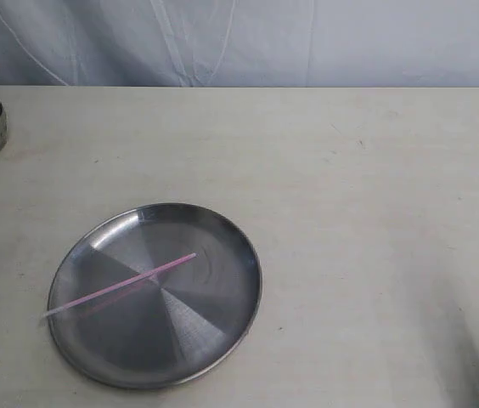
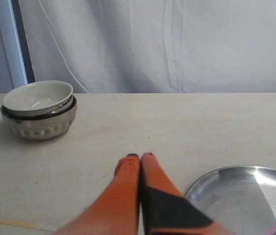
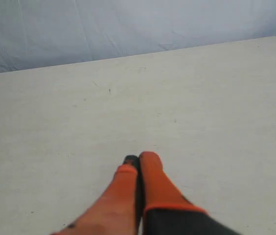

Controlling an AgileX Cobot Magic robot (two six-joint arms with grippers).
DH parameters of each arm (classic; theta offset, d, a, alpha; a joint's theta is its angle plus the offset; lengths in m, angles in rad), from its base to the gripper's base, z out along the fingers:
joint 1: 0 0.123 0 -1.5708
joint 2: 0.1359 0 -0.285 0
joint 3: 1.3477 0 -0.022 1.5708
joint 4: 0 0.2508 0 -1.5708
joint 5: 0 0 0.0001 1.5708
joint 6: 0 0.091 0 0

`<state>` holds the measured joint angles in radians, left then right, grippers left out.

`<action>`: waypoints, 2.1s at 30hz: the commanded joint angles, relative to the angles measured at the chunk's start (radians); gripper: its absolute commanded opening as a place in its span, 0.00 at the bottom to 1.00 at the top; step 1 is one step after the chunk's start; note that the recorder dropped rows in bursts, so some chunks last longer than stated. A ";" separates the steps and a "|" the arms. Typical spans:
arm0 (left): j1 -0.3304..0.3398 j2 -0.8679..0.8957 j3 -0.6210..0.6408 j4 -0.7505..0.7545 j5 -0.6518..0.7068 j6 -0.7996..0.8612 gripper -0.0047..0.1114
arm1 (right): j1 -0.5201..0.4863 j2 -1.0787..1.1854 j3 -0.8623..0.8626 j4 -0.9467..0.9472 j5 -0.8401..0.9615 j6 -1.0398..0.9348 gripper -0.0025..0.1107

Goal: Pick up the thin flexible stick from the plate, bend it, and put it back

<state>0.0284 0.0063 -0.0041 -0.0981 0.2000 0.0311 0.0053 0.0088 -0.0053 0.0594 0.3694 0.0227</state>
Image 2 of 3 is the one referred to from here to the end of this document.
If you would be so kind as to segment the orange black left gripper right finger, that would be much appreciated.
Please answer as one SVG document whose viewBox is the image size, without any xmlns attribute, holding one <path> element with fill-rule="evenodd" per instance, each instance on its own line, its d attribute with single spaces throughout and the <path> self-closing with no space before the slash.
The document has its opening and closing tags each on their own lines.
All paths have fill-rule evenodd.
<svg viewBox="0 0 276 235">
<path fill-rule="evenodd" d="M 200 212 L 175 187 L 156 156 L 141 157 L 141 205 L 146 235 L 227 235 L 229 230 Z"/>
</svg>

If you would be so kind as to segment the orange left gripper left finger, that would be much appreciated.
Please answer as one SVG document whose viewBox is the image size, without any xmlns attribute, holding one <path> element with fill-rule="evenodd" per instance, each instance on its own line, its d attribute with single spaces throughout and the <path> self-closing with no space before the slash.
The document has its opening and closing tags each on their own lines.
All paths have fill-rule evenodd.
<svg viewBox="0 0 276 235">
<path fill-rule="evenodd" d="M 121 158 L 110 184 L 56 235 L 136 235 L 139 222 L 139 156 Z"/>
</svg>

